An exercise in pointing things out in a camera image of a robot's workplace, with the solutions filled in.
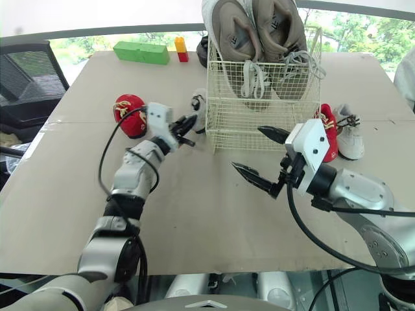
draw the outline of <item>robotic arm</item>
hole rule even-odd
[[[338,171],[323,164],[328,142],[324,127],[318,119],[297,124],[291,133],[269,126],[260,127],[259,131],[273,141],[285,144],[287,155],[281,161],[279,181],[273,183],[262,178],[256,170],[233,163],[238,172],[273,198],[278,196],[287,183],[288,188],[297,188],[301,195],[306,192],[311,194],[313,207],[336,211],[362,236],[377,267],[382,268],[381,284],[386,296],[402,310],[415,310],[415,218],[366,214],[387,213],[395,209],[408,211],[398,204],[388,186],[380,179],[344,168]],[[308,230],[303,228],[305,225],[292,205],[293,200],[290,209],[297,224],[303,231]],[[326,248],[326,245],[322,245],[324,243],[315,236],[314,238],[313,242],[327,251],[329,247]]]
[[[198,112],[173,122],[171,108],[150,103],[147,115],[154,137],[126,151],[114,176],[112,200],[82,252],[77,273],[55,278],[4,310],[100,310],[108,296],[136,274],[141,248],[128,225],[139,232],[145,200],[165,156],[182,144],[194,145],[184,135],[196,124]]]

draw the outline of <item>person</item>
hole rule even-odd
[[[415,47],[405,55],[398,65],[394,84],[415,113]]]

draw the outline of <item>black mesh chair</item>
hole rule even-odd
[[[49,41],[0,44],[0,131],[33,140],[69,85]],[[0,162],[0,190],[8,176]]]

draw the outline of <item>shoelace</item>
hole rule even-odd
[[[251,97],[254,92],[254,98],[260,99],[264,95],[265,87],[270,85],[268,81],[268,73],[251,60],[246,60],[243,68],[244,83],[241,86],[241,95],[245,98]]]
[[[129,109],[128,106],[131,106],[131,104],[125,100],[123,100],[122,102],[119,102],[115,106],[115,110],[119,111],[120,118],[124,117],[124,115],[128,112],[128,109]]]
[[[326,76],[326,71],[324,68],[319,63],[317,63],[315,58],[312,57],[307,51],[291,52],[286,57],[284,57],[283,61],[285,62],[285,70],[283,78],[281,78],[280,82],[284,82],[286,79],[301,74],[302,68],[292,68],[292,70],[289,72],[290,64],[301,65],[302,67],[308,66],[310,72],[318,79],[323,79]]]
[[[335,122],[334,121],[329,122],[329,119],[326,117],[326,115],[324,113],[320,113],[319,117],[323,121],[323,125],[324,125],[325,130],[328,130],[329,128],[334,128],[335,127]]]
[[[352,126],[352,127],[356,127],[360,124],[360,118],[358,118],[356,115],[350,115],[340,121],[337,122],[337,127],[338,128],[343,128],[345,126]]]

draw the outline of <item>black cable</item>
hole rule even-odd
[[[325,244],[323,241],[321,241],[317,236],[315,236],[309,228],[303,223],[303,220],[301,219],[300,215],[298,214],[297,208],[294,203],[294,196],[292,194],[292,181],[287,182],[287,197],[288,197],[288,203],[290,207],[290,211],[292,216],[294,217],[298,227],[304,232],[307,237],[313,241],[318,247],[323,249],[324,251],[328,252],[330,255],[336,257],[337,259],[344,261],[348,264],[351,264],[352,266],[356,266],[360,269],[377,273],[377,274],[388,274],[388,275],[398,275],[398,274],[404,274],[404,273],[414,273],[415,272],[415,266],[407,266],[402,268],[384,268],[384,267],[377,267],[377,266],[371,266],[369,264],[365,264],[363,262],[354,260],[350,257],[347,257],[338,251],[334,250],[327,244]]]
[[[117,125],[115,126],[115,128],[114,128],[114,130],[113,130],[113,132],[110,136],[110,138],[108,139],[108,142],[105,145],[104,151],[102,152],[101,159],[99,161],[99,168],[98,168],[98,182],[99,182],[99,185],[100,185],[101,189],[105,192],[105,194],[109,197],[109,199],[113,201],[114,207],[117,209],[117,212],[120,214],[120,216],[123,218],[123,220],[126,223],[126,230],[129,230],[136,237],[138,246],[139,246],[140,251],[141,251],[141,255],[140,255],[140,258],[139,258],[139,263],[140,263],[139,286],[138,286],[139,288],[138,288],[138,293],[137,293],[137,296],[140,297],[140,299],[138,299],[137,301],[139,301],[140,303],[147,302],[146,301],[146,298],[147,298],[147,293],[146,293],[146,291],[147,291],[147,254],[145,253],[145,248],[144,248],[144,245],[143,245],[143,241],[141,241],[141,238],[139,236],[138,228],[136,228],[134,225],[131,224],[130,220],[125,215],[123,210],[120,208],[119,204],[112,197],[112,194],[111,194],[110,190],[105,186],[104,182],[102,181],[102,165],[104,163],[105,155],[106,155],[106,153],[108,151],[108,148],[109,148],[109,146],[112,142],[112,139],[115,136],[115,133],[117,133],[117,130],[119,129],[119,127],[133,113],[135,113],[137,111],[143,111],[143,110],[144,110],[144,107],[133,109],[132,111],[129,111],[117,123]],[[127,151],[134,154],[135,156],[138,156],[140,159],[142,159],[144,162],[146,162],[153,169],[153,171],[155,172],[155,174],[156,174],[156,183],[154,184],[154,186],[150,190],[150,192],[152,192],[157,187],[157,185],[159,183],[159,179],[160,179],[160,176],[157,172],[157,169],[154,167],[154,165],[149,160],[145,159],[143,156],[138,155],[137,153],[135,153],[131,150],[127,150]]]
[[[313,301],[311,301],[311,305],[309,307],[309,311],[313,311],[314,305],[317,302],[317,299],[320,297],[320,295],[324,292],[324,290],[326,289],[327,286],[329,286],[330,284],[333,284],[333,282],[335,280],[337,280],[339,277],[342,277],[343,275],[349,273],[349,272],[353,272],[356,270],[360,270],[360,268],[352,268],[352,269],[348,269],[348,270],[344,270],[342,272],[340,272],[339,274],[336,274],[334,277],[332,277],[330,280],[328,280],[326,283],[323,284],[323,286],[321,287],[321,289],[319,289],[316,294],[314,295],[314,299]]]
[[[378,211],[373,209],[349,209],[341,207],[331,207],[330,211],[338,213],[350,214],[374,214],[381,216],[395,216],[395,217],[415,217],[415,212],[399,212],[399,211]]]
[[[112,134],[111,134],[111,136],[110,136],[110,138],[108,139],[108,142],[106,143],[106,145],[105,145],[105,148],[104,148],[104,151],[102,152],[102,155],[101,155],[101,160],[99,161],[99,168],[98,168],[98,182],[99,182],[99,185],[101,186],[101,188],[105,191],[105,193],[107,194],[107,195],[109,195],[109,196],[111,196],[111,193],[110,193],[110,191],[105,187],[105,185],[104,185],[104,183],[102,182],[102,165],[104,164],[104,159],[105,159],[105,155],[106,155],[106,152],[108,151],[108,147],[110,146],[110,144],[111,144],[111,142],[112,142],[112,139],[114,138],[114,136],[115,136],[115,133],[117,133],[117,130],[119,129],[119,127],[122,125],[122,123],[129,117],[129,116],[131,116],[133,113],[135,113],[135,112],[137,112],[137,111],[143,111],[144,110],[144,107],[141,107],[141,108],[136,108],[136,109],[133,109],[132,111],[129,111],[124,117],[122,117],[121,118],[121,120],[117,123],[117,125],[115,126],[115,128],[114,128],[114,131],[112,131]],[[147,163],[152,169],[153,169],[153,171],[154,171],[154,173],[155,173],[155,175],[156,175],[156,183],[154,184],[154,186],[151,188],[151,190],[150,190],[150,193],[157,187],[157,185],[158,185],[158,183],[159,183],[159,179],[160,179],[160,175],[158,174],[158,172],[157,172],[157,169],[156,169],[156,167],[149,161],[149,160],[147,160],[145,157],[143,157],[143,156],[141,156],[141,155],[138,155],[137,153],[135,153],[135,152],[132,152],[131,150],[127,150],[127,151],[129,151],[130,153],[132,153],[132,154],[134,154],[134,155],[136,155],[136,156],[138,156],[140,159],[142,159],[145,163]]]
[[[331,275],[331,271],[327,270],[326,273],[327,273],[328,280],[330,281],[333,278],[333,276]],[[331,298],[333,300],[333,306],[335,307],[335,311],[340,311],[340,308],[338,307],[336,289],[335,289],[335,286],[333,284],[333,281],[330,281],[330,294],[331,294]]]

